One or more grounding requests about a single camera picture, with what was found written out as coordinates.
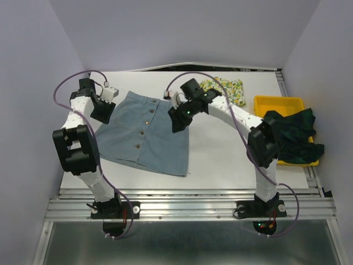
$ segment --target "yellow plastic bin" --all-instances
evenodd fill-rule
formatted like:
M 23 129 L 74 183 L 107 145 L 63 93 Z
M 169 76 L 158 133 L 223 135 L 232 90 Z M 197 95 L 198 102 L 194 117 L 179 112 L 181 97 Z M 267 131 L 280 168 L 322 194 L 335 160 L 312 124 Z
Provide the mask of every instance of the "yellow plastic bin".
M 289 116 L 296 114 L 304 110 L 304 103 L 301 98 L 291 97 L 269 97 L 269 96 L 255 96 L 254 97 L 254 112 L 256 116 L 264 117 L 266 112 L 269 110 L 275 110 L 282 116 Z M 309 137 L 309 142 L 314 142 L 312 137 Z M 290 164 L 284 161 L 278 161 L 278 165 L 289 165 L 289 166 L 317 166 L 319 161 L 312 162 L 310 164 Z

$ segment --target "floral fabric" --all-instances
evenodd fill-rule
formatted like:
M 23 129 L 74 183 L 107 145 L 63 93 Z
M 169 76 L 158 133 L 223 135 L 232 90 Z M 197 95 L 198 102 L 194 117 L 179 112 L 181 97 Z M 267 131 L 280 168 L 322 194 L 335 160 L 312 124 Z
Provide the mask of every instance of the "floral fabric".
M 243 82 L 241 80 L 233 80 L 229 81 L 223 79 L 221 77 L 215 77 L 217 81 L 219 81 L 227 91 L 229 96 L 229 101 L 239 107 L 245 106 L 245 98 L 244 98 L 244 90 L 243 90 Z M 224 95 L 223 89 L 213 80 L 203 80 L 199 86 L 203 88 L 205 91 L 214 88 L 215 90 L 221 92 Z

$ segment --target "white table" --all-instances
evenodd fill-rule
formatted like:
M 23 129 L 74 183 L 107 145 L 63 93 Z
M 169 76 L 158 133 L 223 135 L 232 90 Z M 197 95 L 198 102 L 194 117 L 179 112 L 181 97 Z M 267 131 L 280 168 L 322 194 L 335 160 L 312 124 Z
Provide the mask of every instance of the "white table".
M 120 103 L 129 90 L 148 97 L 163 99 L 163 91 L 168 83 L 180 72 L 106 72 L 110 85 L 120 90 L 114 100 Z M 256 95 L 281 96 L 280 88 L 273 72 L 208 72 L 213 76 L 228 80 L 240 79 L 244 84 L 247 111 L 253 111 L 253 98 Z M 92 73 L 91 78 L 103 84 L 100 74 Z M 175 81 L 171 89 L 191 78 L 202 81 L 202 75 L 190 74 Z M 92 120 L 96 130 L 100 123 Z M 189 170 L 186 177 L 142 171 L 101 160 L 105 175 L 114 186 L 120 189 L 254 189 L 255 169 L 249 162 L 245 147 L 238 132 L 224 122 L 207 114 L 198 114 L 190 125 Z M 287 183 L 292 188 L 306 189 L 308 183 L 303 168 L 278 166 L 277 181 Z M 64 173 L 62 189 L 87 188 L 71 173 Z

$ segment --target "gray wall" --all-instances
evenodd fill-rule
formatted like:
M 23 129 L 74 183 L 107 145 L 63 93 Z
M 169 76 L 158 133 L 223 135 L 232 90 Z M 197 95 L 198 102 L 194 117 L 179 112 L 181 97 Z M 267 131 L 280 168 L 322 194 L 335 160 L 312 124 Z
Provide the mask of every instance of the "gray wall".
M 50 0 L 87 68 L 283 67 L 319 0 Z
M 322 0 L 285 68 L 291 96 L 314 110 L 316 141 L 325 144 L 317 168 L 331 189 L 353 263 L 353 1 Z
M 67 112 L 52 93 L 83 66 L 47 0 L 1 1 L 0 39 L 0 264 L 31 264 L 62 178 L 51 133 Z

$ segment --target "dark green fabric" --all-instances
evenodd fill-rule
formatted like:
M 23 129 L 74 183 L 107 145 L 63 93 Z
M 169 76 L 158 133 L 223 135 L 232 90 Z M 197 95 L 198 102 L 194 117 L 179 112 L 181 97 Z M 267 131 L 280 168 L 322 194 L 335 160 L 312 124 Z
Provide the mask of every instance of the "dark green fabric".
M 315 116 L 312 109 L 305 109 L 294 115 L 283 117 L 274 110 L 266 113 L 265 118 L 276 120 L 281 137 L 279 160 L 292 164 L 309 164 L 318 160 L 324 153 L 324 145 L 308 141 L 316 134 L 313 129 Z

